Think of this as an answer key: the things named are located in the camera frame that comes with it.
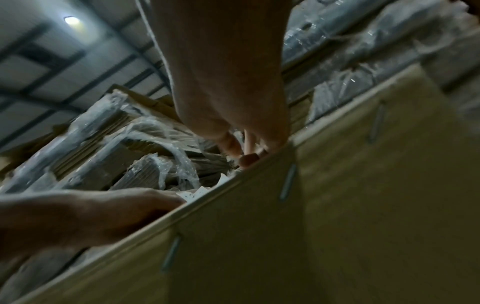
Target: bare skin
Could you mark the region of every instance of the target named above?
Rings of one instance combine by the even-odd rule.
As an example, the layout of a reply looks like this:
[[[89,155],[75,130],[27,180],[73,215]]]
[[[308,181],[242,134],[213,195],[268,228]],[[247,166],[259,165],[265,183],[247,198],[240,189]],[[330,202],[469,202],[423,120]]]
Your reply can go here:
[[[281,78],[291,0],[151,0],[150,25],[170,73],[175,108],[198,135],[248,166],[289,137]],[[229,130],[245,130],[245,151]],[[182,204],[168,191],[0,196],[0,259],[52,247],[116,242]]]

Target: dark ceiling vent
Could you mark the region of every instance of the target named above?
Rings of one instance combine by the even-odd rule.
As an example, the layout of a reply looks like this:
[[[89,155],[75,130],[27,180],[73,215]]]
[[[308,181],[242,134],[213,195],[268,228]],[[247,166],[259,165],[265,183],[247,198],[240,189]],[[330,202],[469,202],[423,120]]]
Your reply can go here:
[[[50,69],[58,68],[65,63],[64,58],[52,53],[47,49],[44,49],[35,43],[27,44],[20,51],[18,51],[17,54]]]

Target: ceiling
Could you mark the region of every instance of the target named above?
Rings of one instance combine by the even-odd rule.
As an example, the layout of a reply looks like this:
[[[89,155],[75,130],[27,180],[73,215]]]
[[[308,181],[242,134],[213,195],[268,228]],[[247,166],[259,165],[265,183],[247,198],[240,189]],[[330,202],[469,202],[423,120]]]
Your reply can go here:
[[[0,27],[0,151],[68,122],[112,84],[169,94],[135,0],[9,1]]]

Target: warehouse ceiling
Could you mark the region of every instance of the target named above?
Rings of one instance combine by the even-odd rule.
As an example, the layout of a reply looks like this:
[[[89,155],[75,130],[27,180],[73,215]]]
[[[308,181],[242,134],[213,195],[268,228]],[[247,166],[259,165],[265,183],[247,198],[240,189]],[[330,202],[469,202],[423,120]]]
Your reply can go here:
[[[112,84],[169,93],[135,0],[15,0],[0,27],[0,151],[68,122]]]

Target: person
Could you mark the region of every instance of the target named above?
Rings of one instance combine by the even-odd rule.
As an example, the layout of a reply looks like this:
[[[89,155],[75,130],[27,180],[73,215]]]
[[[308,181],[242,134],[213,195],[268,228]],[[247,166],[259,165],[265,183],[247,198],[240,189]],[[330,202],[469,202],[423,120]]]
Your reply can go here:
[[[171,79],[175,108],[196,134],[244,166],[289,137],[281,77],[292,0],[150,0],[150,27]],[[245,131],[245,147],[229,131]],[[254,154],[257,141],[265,152]],[[116,242],[183,203],[151,189],[0,196],[0,258],[52,247]]]

